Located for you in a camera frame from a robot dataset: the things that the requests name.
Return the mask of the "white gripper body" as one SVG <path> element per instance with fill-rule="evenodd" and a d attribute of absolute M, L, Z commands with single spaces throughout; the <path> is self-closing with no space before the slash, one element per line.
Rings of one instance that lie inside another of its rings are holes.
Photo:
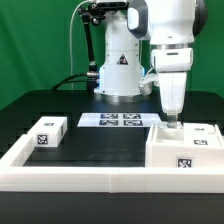
<path fill-rule="evenodd" d="M 152 66 L 158 74 L 162 110 L 178 115 L 184 105 L 187 72 L 193 63 L 193 49 L 154 49 Z"/>

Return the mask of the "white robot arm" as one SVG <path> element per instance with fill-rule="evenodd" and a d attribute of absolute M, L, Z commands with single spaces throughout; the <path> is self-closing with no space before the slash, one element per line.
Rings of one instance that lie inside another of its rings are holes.
<path fill-rule="evenodd" d="M 95 0 L 106 13 L 106 59 L 100 68 L 97 97 L 112 102 L 149 95 L 159 83 L 167 126 L 177 126 L 191 44 L 204 28 L 205 0 Z"/>

